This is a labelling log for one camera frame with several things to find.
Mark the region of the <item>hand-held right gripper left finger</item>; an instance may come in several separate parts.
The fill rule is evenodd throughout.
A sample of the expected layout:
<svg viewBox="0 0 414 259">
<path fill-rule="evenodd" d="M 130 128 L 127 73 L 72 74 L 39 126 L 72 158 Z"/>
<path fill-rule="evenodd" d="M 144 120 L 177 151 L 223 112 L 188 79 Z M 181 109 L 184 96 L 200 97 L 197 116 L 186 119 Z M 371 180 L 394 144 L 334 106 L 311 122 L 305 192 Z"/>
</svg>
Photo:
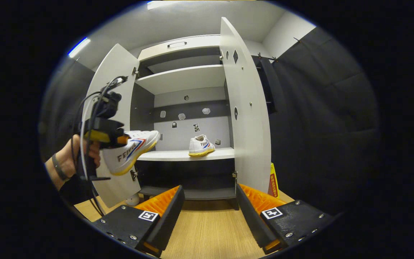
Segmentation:
<svg viewBox="0 0 414 259">
<path fill-rule="evenodd" d="M 160 257 L 185 200 L 182 185 L 135 206 L 122 205 L 91 224 L 122 245 Z"/>
</svg>

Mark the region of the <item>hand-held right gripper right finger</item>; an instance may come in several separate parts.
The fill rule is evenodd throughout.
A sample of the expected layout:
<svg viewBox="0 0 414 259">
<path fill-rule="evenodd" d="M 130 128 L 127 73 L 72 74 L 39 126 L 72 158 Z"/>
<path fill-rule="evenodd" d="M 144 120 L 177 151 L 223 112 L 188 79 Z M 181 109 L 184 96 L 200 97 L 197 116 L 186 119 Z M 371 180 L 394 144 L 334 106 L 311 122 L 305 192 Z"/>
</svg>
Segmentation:
<svg viewBox="0 0 414 259">
<path fill-rule="evenodd" d="M 285 202 L 244 184 L 236 184 L 236 199 L 265 254 L 292 249 L 335 221 L 334 216 L 302 200 Z"/>
</svg>

